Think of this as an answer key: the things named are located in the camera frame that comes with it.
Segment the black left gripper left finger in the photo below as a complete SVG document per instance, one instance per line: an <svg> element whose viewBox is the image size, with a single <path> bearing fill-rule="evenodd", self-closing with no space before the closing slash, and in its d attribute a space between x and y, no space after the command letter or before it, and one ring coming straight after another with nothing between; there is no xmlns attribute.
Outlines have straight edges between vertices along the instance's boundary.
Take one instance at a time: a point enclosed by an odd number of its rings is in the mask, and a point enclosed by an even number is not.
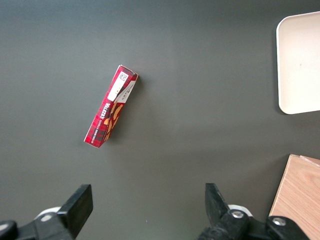
<svg viewBox="0 0 320 240"><path fill-rule="evenodd" d="M75 240L93 211L92 185L82 184L61 206L42 211L31 222L18 226L0 222L2 240Z"/></svg>

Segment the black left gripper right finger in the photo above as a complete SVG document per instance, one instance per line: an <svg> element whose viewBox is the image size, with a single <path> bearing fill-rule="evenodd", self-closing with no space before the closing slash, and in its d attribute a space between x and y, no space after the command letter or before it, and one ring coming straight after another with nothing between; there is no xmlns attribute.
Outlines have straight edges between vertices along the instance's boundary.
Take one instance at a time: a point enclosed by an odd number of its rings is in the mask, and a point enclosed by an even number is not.
<svg viewBox="0 0 320 240"><path fill-rule="evenodd" d="M239 205L228 205L214 183L205 184L205 210L210 226L198 240L308 240L292 219L269 216L264 222Z"/></svg>

